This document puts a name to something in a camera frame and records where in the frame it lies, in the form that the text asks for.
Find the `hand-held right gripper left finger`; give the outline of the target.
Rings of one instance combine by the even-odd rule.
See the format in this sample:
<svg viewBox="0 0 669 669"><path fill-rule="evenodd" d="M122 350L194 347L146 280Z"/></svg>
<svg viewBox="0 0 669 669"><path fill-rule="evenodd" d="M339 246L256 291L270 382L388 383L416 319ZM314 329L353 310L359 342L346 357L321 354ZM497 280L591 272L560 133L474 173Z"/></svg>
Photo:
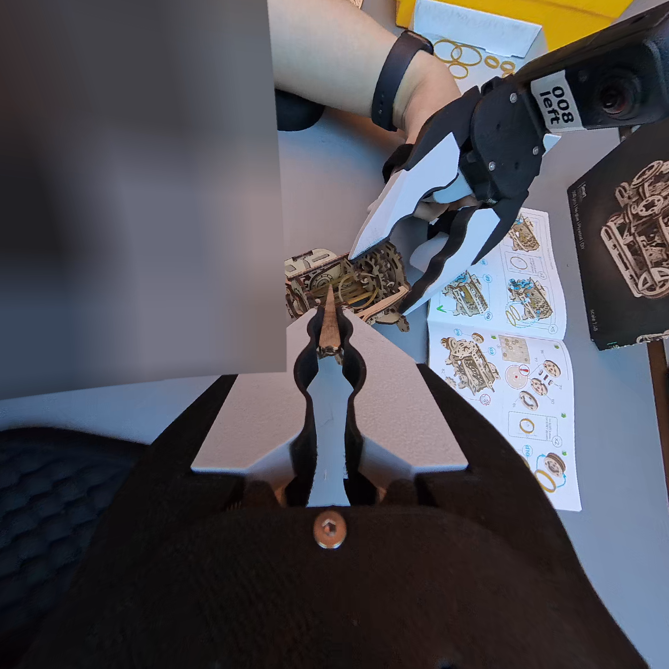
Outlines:
<svg viewBox="0 0 669 669"><path fill-rule="evenodd" d="M306 506L316 469L316 428L308 386L318 373L321 311L286 330L287 370L240 374L191 470L240 475L285 489L290 506Z"/></svg>

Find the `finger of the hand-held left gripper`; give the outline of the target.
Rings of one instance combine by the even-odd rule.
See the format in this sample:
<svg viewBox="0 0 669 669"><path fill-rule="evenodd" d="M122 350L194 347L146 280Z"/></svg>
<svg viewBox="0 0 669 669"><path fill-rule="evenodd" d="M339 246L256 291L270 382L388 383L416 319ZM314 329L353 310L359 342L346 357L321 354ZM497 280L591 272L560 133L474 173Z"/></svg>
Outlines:
<svg viewBox="0 0 669 669"><path fill-rule="evenodd" d="M469 269L500 221L490 208L470 206L450 211L445 206L439 217L440 206L419 209L420 216L430 223L420 224L418 231L409 231L409 224L403 222L397 238L399 249L407 256L407 279L411 284L398 306L405 316Z"/></svg>
<svg viewBox="0 0 669 669"><path fill-rule="evenodd" d="M411 217L419 202L453 186L459 177L460 146L456 135L427 134L418 140L406 163L389 178L358 232L349 252L354 261L387 241L396 224Z"/></svg>

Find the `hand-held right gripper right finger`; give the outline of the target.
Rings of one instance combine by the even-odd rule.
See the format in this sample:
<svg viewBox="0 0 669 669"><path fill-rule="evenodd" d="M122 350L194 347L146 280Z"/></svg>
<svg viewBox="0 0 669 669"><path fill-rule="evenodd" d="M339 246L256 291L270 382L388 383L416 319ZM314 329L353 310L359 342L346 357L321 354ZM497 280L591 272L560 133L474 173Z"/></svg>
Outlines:
<svg viewBox="0 0 669 669"><path fill-rule="evenodd" d="M337 315L347 401L345 491L373 505L379 490L468 461L413 358L349 310Z"/></svg>

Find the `pointed wooden stick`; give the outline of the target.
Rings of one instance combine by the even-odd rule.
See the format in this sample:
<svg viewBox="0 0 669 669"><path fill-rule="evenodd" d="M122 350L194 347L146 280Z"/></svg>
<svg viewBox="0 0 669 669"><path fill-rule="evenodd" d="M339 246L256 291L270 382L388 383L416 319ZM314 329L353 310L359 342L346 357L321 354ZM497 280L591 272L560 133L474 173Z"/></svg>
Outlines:
<svg viewBox="0 0 669 669"><path fill-rule="evenodd" d="M324 300L324 318L318 340L317 355L320 360L326 357L334 357L337 364L343 365L343 350L332 285L328 286Z"/></svg>

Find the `wooden mechanical model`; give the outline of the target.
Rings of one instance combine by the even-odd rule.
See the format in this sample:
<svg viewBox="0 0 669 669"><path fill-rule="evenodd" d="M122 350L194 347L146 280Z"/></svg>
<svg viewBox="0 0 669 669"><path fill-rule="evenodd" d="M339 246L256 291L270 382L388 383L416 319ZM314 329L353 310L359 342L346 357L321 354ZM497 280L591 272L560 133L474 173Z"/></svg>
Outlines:
<svg viewBox="0 0 669 669"><path fill-rule="evenodd" d="M286 306L292 321L323 305L331 287L335 306L350 309L368 324L394 324L402 332L409 331L398 304L410 285L392 243L385 242L354 262L347 255L317 248L289 258L284 265Z"/></svg>

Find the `person's left forearm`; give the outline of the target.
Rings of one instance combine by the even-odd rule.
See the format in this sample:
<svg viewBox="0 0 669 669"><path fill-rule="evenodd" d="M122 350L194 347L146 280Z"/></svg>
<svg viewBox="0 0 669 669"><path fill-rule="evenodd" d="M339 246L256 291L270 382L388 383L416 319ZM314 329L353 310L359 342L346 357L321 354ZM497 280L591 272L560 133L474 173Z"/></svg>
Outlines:
<svg viewBox="0 0 669 669"><path fill-rule="evenodd" d="M396 36L349 1L268 1L276 89L369 118Z"/></svg>

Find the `black model kit box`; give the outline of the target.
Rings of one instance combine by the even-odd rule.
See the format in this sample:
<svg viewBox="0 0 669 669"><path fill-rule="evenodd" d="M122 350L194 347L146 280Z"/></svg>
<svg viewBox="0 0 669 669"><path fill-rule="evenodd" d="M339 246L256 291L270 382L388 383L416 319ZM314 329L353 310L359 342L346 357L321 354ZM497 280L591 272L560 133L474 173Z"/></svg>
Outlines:
<svg viewBox="0 0 669 669"><path fill-rule="evenodd" d="M590 337L668 338L668 120L643 125L567 190Z"/></svg>

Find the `person's left hand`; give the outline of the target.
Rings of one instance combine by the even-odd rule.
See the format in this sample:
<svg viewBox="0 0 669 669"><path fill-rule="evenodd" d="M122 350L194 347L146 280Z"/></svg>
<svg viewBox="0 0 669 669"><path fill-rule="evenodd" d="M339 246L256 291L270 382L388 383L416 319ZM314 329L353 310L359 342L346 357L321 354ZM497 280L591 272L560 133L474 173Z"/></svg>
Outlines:
<svg viewBox="0 0 669 669"><path fill-rule="evenodd" d="M416 53L400 83L393 123L405 142L414 144L425 122L461 93L445 63L424 51Z"/></svg>

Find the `illustrated instruction booklet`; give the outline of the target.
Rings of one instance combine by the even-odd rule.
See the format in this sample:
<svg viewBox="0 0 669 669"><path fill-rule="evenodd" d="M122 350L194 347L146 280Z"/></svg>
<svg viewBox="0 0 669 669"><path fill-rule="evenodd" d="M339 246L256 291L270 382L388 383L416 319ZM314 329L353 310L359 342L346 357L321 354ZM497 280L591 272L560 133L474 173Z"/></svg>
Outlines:
<svg viewBox="0 0 669 669"><path fill-rule="evenodd" d="M581 511L567 309L547 212L432 297L429 365L514 447L559 510Z"/></svg>

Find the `group of yellow rubber bands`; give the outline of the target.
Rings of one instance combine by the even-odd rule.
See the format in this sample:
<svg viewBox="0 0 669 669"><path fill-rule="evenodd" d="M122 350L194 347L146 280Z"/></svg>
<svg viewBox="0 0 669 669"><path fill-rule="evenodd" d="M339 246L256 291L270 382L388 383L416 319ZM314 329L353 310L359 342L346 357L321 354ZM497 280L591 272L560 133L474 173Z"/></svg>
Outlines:
<svg viewBox="0 0 669 669"><path fill-rule="evenodd" d="M433 54L447 65L456 80L482 79L492 76L506 77L516 71L517 63L509 57L501 57L486 52L470 44L458 43L441 38L433 44Z"/></svg>

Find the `black wristband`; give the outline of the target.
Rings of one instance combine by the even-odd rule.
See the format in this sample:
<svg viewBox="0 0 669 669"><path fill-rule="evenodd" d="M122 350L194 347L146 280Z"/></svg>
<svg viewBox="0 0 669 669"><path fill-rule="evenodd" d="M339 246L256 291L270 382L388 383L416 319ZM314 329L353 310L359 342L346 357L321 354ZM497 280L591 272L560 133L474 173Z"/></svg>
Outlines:
<svg viewBox="0 0 669 669"><path fill-rule="evenodd" d="M380 70L371 104L371 120L383 130L395 132L393 105L401 81L418 52L433 55L433 44L409 29L397 38Z"/></svg>

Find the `yellow cardboard box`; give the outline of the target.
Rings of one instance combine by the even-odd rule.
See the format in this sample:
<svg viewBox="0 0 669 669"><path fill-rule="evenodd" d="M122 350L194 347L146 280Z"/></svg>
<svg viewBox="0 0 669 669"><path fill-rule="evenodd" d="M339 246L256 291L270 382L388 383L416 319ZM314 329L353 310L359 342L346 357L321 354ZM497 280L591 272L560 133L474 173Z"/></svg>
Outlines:
<svg viewBox="0 0 669 669"><path fill-rule="evenodd" d="M467 9L535 23L557 47L606 28L631 1L446 1Z"/></svg>

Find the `black rounded object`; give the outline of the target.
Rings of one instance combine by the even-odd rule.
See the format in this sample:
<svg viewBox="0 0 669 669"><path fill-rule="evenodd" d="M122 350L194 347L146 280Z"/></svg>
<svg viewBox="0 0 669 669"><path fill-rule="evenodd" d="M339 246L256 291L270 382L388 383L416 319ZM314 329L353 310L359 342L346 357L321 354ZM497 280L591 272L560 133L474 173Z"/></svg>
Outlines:
<svg viewBox="0 0 669 669"><path fill-rule="evenodd" d="M324 105L302 96L275 88L276 122L278 131L297 132L309 129L320 121Z"/></svg>

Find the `black honeycomb cushion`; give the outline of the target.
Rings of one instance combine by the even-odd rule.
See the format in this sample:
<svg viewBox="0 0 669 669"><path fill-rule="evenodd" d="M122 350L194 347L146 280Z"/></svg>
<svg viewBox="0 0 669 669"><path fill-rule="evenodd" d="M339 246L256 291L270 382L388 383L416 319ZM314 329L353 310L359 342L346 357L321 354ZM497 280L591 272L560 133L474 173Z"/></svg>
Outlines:
<svg viewBox="0 0 669 669"><path fill-rule="evenodd" d="M60 604L100 517L146 445L32 427L1 432L1 667Z"/></svg>

